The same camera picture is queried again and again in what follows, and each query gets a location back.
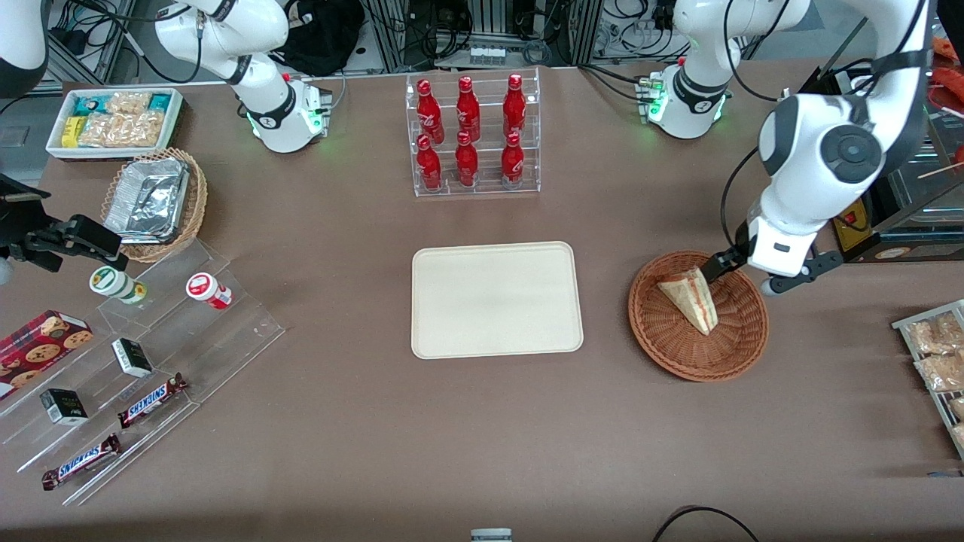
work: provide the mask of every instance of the brown tabletop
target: brown tabletop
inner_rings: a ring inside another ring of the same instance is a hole
[[[775,94],[815,65],[741,71]],[[184,87],[178,146],[210,184],[201,238],[289,331],[83,506],[0,456],[0,528],[16,529],[0,539],[457,541],[510,527],[520,542],[638,541],[694,503],[762,540],[964,538],[964,479],[925,477],[960,463],[889,326],[964,298],[961,265],[842,268],[768,300],[770,342],[748,373],[681,381],[632,337],[629,282],[660,254],[724,247],[720,191],[767,104],[734,88],[707,136],[678,141],[575,69],[542,77],[543,192],[460,202],[412,193],[404,77],[350,80],[331,136],[291,155],[252,137],[230,88]],[[117,167],[51,159],[48,212],[98,216]],[[751,162],[733,221],[766,183]],[[581,349],[413,355],[416,251],[549,240],[575,250]],[[0,332],[92,310],[95,267],[18,264]],[[707,518],[670,533],[713,530],[741,539]]]

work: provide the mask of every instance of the coca-cola bottle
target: coca-cola bottle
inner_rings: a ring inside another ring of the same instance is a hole
[[[522,76],[509,75],[509,92],[502,102],[502,130],[506,137],[512,132],[522,133],[525,128],[525,96],[522,94]]]
[[[479,154],[472,138],[465,130],[459,132],[459,147],[455,149],[455,163],[459,168],[459,182],[466,188],[475,186],[479,174]]]
[[[418,174],[421,176],[425,190],[438,192],[442,190],[442,162],[439,155],[432,149],[432,142],[425,134],[418,134],[415,140],[418,144],[418,154],[415,155],[415,162],[418,163]]]
[[[482,137],[482,118],[479,114],[479,98],[472,91],[472,78],[459,78],[459,101],[455,104],[459,114],[459,129],[469,133],[473,142]]]
[[[522,185],[522,161],[525,154],[519,147],[519,132],[512,132],[505,138],[502,150],[502,186],[515,190]]]
[[[432,96],[432,84],[427,79],[421,79],[415,87],[418,88],[418,123],[421,124],[422,133],[432,138],[433,144],[441,145],[445,141],[442,108]]]

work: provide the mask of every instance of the acrylic display stand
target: acrylic display stand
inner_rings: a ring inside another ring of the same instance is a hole
[[[522,162],[522,184],[515,190],[502,186],[502,150],[505,149],[505,134],[502,131],[502,102],[509,88],[509,75],[522,76],[522,93],[525,95],[525,128],[522,131],[520,146],[525,154]],[[541,118],[539,106],[542,100],[538,69],[484,69],[472,71],[472,87],[478,96],[482,118],[482,137],[475,142],[479,155],[478,182],[475,187],[467,188],[459,182],[455,166],[455,149],[458,147],[456,136],[459,133],[458,116],[455,104],[459,99],[459,73],[420,73],[409,75],[406,79],[405,114],[409,127],[409,152],[412,155],[412,179],[416,196],[470,196],[473,194],[518,194],[539,192],[542,187],[539,149],[542,145]],[[442,190],[429,192],[418,174],[415,155],[418,147],[415,138],[421,133],[418,123],[418,92],[415,83],[428,79],[432,83],[432,94],[442,108],[442,127],[445,140],[435,146],[442,162]]]
[[[907,349],[910,350],[911,355],[914,356],[914,367],[918,370],[918,372],[921,370],[921,360],[925,356],[918,352],[917,345],[915,345],[914,341],[911,340],[910,334],[907,331],[907,326],[915,322],[930,320],[948,312],[953,314],[954,318],[957,319],[957,324],[964,329],[964,300],[948,303],[943,307],[938,307],[932,311],[921,312],[920,314],[911,316],[909,318],[904,318],[891,324],[891,327],[900,331],[900,335],[907,344]],[[944,426],[948,429],[949,433],[951,432],[952,427],[959,423],[964,423],[964,420],[959,420],[957,416],[954,415],[954,412],[949,405],[951,401],[964,395],[964,392],[935,392],[931,390],[930,387],[927,388],[927,391],[930,393],[930,398],[934,400],[934,404],[937,405],[937,411],[940,413],[941,420],[944,421]],[[958,442],[952,434],[951,440],[954,442],[954,446],[957,448],[957,454],[961,459],[964,459],[964,445]]]
[[[184,285],[200,271],[231,289],[233,300],[223,311],[187,297]],[[138,280],[147,286],[140,304],[103,303],[84,318],[94,339],[0,403],[3,453],[19,473],[36,479],[38,491],[44,472],[117,433],[122,454],[49,492],[64,505],[89,499],[284,333],[234,279],[228,261],[199,240],[161,259]],[[144,348],[153,366],[149,378],[121,371],[111,347],[120,337]],[[117,414],[178,372],[188,388],[121,429]],[[76,391],[89,419],[76,427],[52,423],[39,397],[48,388]]]

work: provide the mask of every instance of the cookie box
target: cookie box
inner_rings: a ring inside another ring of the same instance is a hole
[[[61,136],[67,127],[67,119],[74,114],[77,100],[81,97],[93,94],[108,95],[113,92],[138,92],[152,93],[154,95],[170,95],[171,101],[164,114],[164,123],[161,125],[161,133],[157,138],[157,144],[153,147],[126,147],[126,148],[83,148],[83,147],[64,147]],[[70,91],[64,96],[64,103],[61,105],[60,113],[54,122],[53,129],[50,130],[50,137],[47,139],[47,152],[55,158],[61,160],[112,160],[132,158],[149,152],[156,152],[166,149],[174,136],[174,128],[177,125],[177,116],[180,113],[183,97],[181,93],[172,88],[163,87],[123,87],[119,89],[85,89],[81,91]]]
[[[0,339],[0,400],[93,337],[83,320],[47,311]]]

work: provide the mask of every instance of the sandwich slice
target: sandwich slice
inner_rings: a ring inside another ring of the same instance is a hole
[[[665,277],[658,286],[700,333],[709,335],[716,327],[719,322],[716,306],[707,279],[699,268]]]

